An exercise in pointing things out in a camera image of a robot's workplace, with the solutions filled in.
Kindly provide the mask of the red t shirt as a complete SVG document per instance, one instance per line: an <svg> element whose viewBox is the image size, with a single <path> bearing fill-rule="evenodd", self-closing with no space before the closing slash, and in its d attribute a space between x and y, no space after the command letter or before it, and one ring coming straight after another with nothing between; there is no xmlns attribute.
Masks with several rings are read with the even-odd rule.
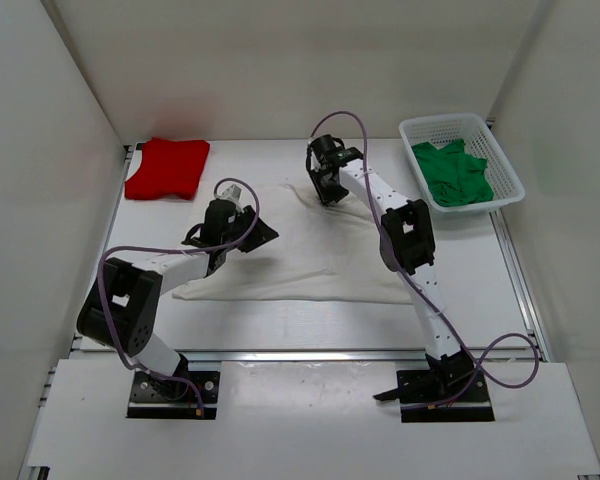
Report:
<svg viewBox="0 0 600 480"><path fill-rule="evenodd" d="M125 198L137 201L165 197L192 200L210 148L211 145L205 140L152 138L142 146L138 170L125 182Z"/></svg>

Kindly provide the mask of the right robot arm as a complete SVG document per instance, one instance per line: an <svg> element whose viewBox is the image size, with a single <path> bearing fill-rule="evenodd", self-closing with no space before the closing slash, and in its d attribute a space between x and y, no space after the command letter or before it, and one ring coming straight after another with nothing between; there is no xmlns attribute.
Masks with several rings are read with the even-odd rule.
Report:
<svg viewBox="0 0 600 480"><path fill-rule="evenodd" d="M367 166L362 151L347 148L330 134L308 141L305 167L323 205L334 205L352 194L369 209L382 261L407 288L423 332L428 369L374 399L398 400L412 410L432 410L454 402L469 386L475 366L444 316L427 204L397 192Z"/></svg>

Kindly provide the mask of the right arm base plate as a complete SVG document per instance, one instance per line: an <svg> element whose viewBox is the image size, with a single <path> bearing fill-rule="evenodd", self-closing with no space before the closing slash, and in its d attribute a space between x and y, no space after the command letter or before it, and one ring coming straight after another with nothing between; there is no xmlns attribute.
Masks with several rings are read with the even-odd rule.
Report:
<svg viewBox="0 0 600 480"><path fill-rule="evenodd" d="M403 423L493 422L495 414L484 374L460 352L426 369L401 369L396 386L373 396L378 403L397 401Z"/></svg>

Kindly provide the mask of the white t shirt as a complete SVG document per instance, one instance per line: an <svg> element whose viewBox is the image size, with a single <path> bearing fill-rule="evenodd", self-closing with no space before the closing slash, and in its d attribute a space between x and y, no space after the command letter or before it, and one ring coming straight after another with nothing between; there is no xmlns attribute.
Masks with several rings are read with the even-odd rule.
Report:
<svg viewBox="0 0 600 480"><path fill-rule="evenodd" d="M368 208L349 196L320 204L311 186L258 185L262 220L278 238L250 253L230 252L217 272L176 288L176 299L309 300L408 304L384 265Z"/></svg>

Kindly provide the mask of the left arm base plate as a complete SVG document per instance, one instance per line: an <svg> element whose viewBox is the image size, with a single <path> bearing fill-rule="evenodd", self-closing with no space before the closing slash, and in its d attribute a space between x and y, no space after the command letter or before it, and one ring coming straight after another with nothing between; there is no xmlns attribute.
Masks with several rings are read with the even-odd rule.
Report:
<svg viewBox="0 0 600 480"><path fill-rule="evenodd" d="M203 407L192 389L181 382L159 381L136 371L130 388L126 417L150 420L215 420L221 371L189 365L190 381L200 393Z"/></svg>

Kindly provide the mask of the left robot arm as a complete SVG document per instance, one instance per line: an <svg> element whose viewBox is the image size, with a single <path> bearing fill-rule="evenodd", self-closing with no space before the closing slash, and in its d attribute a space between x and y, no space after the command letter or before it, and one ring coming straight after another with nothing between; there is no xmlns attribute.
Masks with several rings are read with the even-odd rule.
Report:
<svg viewBox="0 0 600 480"><path fill-rule="evenodd" d="M119 354L125 366L147 374L149 384L168 400L197 395L186 357L155 333L162 296L214 274L233 250L249 253L279 237L259 216L259 207L216 198L204 220L189 229L179 249L129 247L149 258L129 262L114 247L100 259L94 284L77 318L78 332Z"/></svg>

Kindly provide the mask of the green t shirt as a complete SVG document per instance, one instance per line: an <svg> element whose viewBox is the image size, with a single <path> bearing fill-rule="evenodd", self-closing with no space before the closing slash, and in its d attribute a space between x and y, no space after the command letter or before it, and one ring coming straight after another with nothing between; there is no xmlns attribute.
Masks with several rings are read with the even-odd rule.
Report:
<svg viewBox="0 0 600 480"><path fill-rule="evenodd" d="M460 207L492 201L486 179L488 161L465 152L458 139L441 148L429 142L412 146L417 163L434 201L442 207Z"/></svg>

